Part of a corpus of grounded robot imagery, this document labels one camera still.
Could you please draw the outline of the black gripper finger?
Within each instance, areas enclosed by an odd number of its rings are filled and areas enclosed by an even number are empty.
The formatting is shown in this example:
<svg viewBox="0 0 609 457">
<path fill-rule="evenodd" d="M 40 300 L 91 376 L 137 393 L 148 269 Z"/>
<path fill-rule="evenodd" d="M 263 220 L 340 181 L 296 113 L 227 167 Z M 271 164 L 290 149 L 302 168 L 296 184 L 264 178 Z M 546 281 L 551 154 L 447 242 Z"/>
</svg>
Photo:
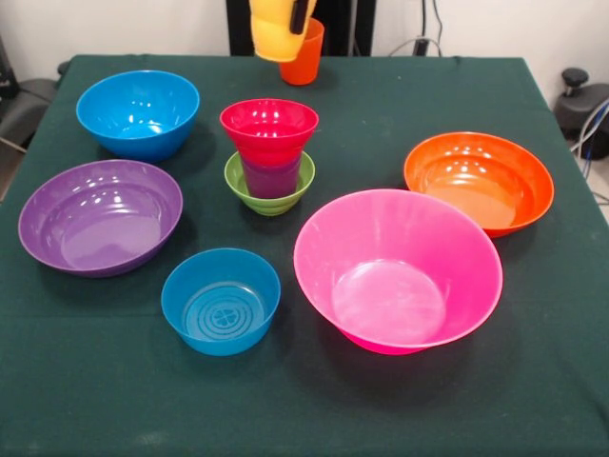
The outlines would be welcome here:
<svg viewBox="0 0 609 457">
<path fill-rule="evenodd" d="M 289 31 L 295 35 L 301 35 L 305 29 L 305 21 L 308 17 L 308 0 L 295 0 L 292 4 Z"/>
</svg>

